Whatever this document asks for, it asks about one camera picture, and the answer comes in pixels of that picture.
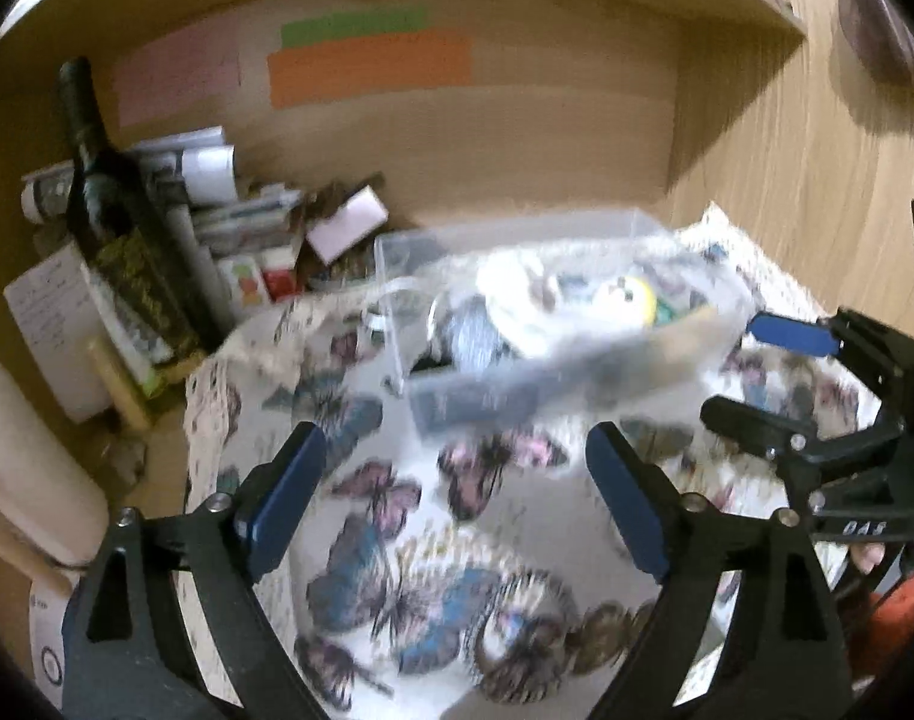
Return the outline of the person's right hand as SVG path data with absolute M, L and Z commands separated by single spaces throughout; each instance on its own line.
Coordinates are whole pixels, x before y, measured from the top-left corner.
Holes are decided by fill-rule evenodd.
M 885 556 L 883 543 L 855 543 L 849 548 L 850 562 L 862 575 L 872 574 Z

